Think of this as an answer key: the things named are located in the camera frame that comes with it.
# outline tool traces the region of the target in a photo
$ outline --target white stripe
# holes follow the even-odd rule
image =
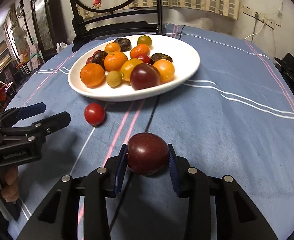
[[[22,201],[22,198],[19,197],[19,199],[21,200],[22,204],[24,205],[24,207],[26,208],[27,212],[28,212],[29,215],[31,216],[31,213],[30,213],[29,209],[27,208],[26,204]]]
[[[58,71],[59,69],[39,69],[37,72],[40,72],[40,71]]]
[[[253,105],[248,104],[248,103],[246,103],[246,102],[243,102],[243,101],[241,101],[241,100],[238,100],[238,99],[235,99],[235,98],[229,98],[229,97],[226,97],[226,96],[224,96],[224,95],[222,94],[221,90],[220,90],[219,88],[216,88],[216,87],[212,87],[212,86],[197,86],[197,85],[190,85],[190,84],[186,84],[186,83],[183,83],[183,85],[185,85],[185,86],[190,86],[190,87],[197,87],[197,88],[212,88],[212,89],[215,89],[215,90],[219,91],[220,94],[221,94],[224,98],[226,98],[227,100],[240,102],[240,103],[242,103],[242,104],[245,104],[245,105],[247,105],[247,106],[251,106],[251,107],[253,107],[253,108],[257,109],[257,110],[260,110],[260,111],[265,112],[265,113],[272,114],[272,115],[277,116],[277,117],[286,118],[286,119],[294,119],[293,116],[285,116],[285,115],[275,114],[275,113],[273,113],[273,112],[270,112],[270,111],[265,110],[265,109],[261,109],[261,108],[259,108],[259,107],[257,107],[257,106],[253,106]]]
[[[69,73],[66,73],[66,72],[64,72],[63,70],[61,70],[61,69],[57,69],[57,70],[54,70],[54,69],[46,69],[46,70],[53,70],[53,72],[35,72],[35,74],[45,74],[45,73],[49,73],[49,74],[55,74],[55,73],[57,73],[58,71],[60,71],[60,72],[62,72],[62,73],[64,73],[64,74],[69,74]]]
[[[89,134],[89,136],[88,136],[88,138],[87,138],[85,144],[84,144],[83,147],[81,148],[81,151],[80,151],[80,153],[79,153],[79,155],[78,155],[78,157],[77,157],[77,159],[76,159],[76,161],[75,161],[75,163],[74,163],[74,166],[72,167],[71,172],[69,173],[69,175],[71,175],[72,172],[74,171],[74,168],[76,167],[76,164],[77,164],[77,162],[78,162],[78,160],[79,160],[79,158],[80,158],[80,156],[81,156],[83,150],[85,149],[87,143],[89,142],[89,139],[90,139],[90,137],[91,137],[91,135],[93,134],[93,132],[94,132],[95,129],[96,129],[96,127],[94,127],[94,128],[92,129],[92,131],[91,131],[91,133]]]
[[[188,79],[188,81],[191,81],[191,82],[204,82],[204,83],[211,83],[211,84],[216,85],[216,86],[220,89],[220,87],[219,87],[216,83],[214,83],[214,82],[212,82],[212,81],[209,81],[209,80],[192,80],[192,79]],[[250,102],[252,102],[252,103],[254,103],[254,104],[256,104],[256,105],[259,105],[259,106],[263,106],[263,107],[269,108],[269,109],[274,110],[274,111],[279,112],[279,113],[283,113],[283,114],[294,114],[293,112],[281,111],[281,110],[278,110],[278,109],[272,108],[272,107],[270,107],[270,106],[262,105],[262,104],[257,103],[257,102],[255,102],[255,101],[249,99],[249,98],[245,98],[245,97],[242,97],[242,96],[237,95],[237,94],[233,94],[233,93],[226,92],[226,91],[223,91],[223,90],[220,90],[220,91],[221,91],[222,93],[224,93],[224,94],[232,95],[232,96],[236,96],[236,97],[239,97],[239,98],[242,98],[242,99],[248,100],[248,101],[250,101]]]
[[[240,48],[237,48],[237,47],[234,47],[234,46],[231,46],[231,45],[228,45],[228,44],[225,44],[225,43],[220,43],[220,42],[217,42],[217,41],[213,41],[213,40],[210,40],[210,39],[206,39],[204,37],[201,37],[201,36],[198,36],[198,35],[194,35],[194,34],[189,34],[189,33],[182,33],[182,35],[189,35],[189,36],[193,36],[193,37],[196,37],[196,38],[201,38],[201,39],[204,39],[204,40],[207,40],[207,41],[212,41],[214,43],[218,43],[218,44],[221,44],[221,45],[225,45],[225,46],[228,46],[228,47],[231,47],[231,48],[234,48],[234,49],[239,49],[247,54],[250,54],[250,55],[259,55],[259,56],[262,56],[262,57],[266,57],[267,59],[269,59],[271,62],[273,62],[268,56],[266,55],[263,55],[263,54],[255,54],[255,53],[250,53],[248,51],[245,51],[243,49],[240,49]]]
[[[17,203],[18,203],[18,205],[20,206],[20,208],[21,208],[21,210],[22,210],[23,214],[25,215],[25,217],[26,217],[26,219],[27,219],[27,221],[28,221],[28,220],[29,220],[29,218],[27,217],[27,215],[26,215],[26,213],[25,213],[24,209],[23,209],[23,208],[22,208],[22,206],[20,205],[19,201],[17,201]]]

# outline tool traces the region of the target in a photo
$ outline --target human hand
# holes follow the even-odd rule
[[[1,195],[7,202],[13,202],[19,197],[18,167],[9,167],[5,171],[4,179],[7,185],[1,190]]]

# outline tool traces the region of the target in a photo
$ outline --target wooden cabinet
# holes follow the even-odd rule
[[[43,59],[57,54],[56,44],[67,42],[60,0],[30,0],[38,46]]]

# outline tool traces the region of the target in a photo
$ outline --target power outlet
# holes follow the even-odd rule
[[[261,21],[262,23],[267,23],[268,19],[267,19],[266,15],[264,15],[262,13],[258,13],[258,21]]]
[[[267,25],[268,25],[270,28],[274,29],[274,28],[275,28],[275,21],[274,21],[273,19],[269,19],[269,20],[267,21]]]
[[[252,10],[252,8],[250,8],[249,6],[244,5],[244,6],[243,6],[243,13],[244,13],[244,14],[247,14],[247,15],[249,15],[249,16],[252,16],[252,15],[253,15],[253,10]]]

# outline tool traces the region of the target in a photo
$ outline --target plastic bag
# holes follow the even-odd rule
[[[63,49],[67,48],[68,44],[61,42],[57,43],[57,53],[61,52]]]

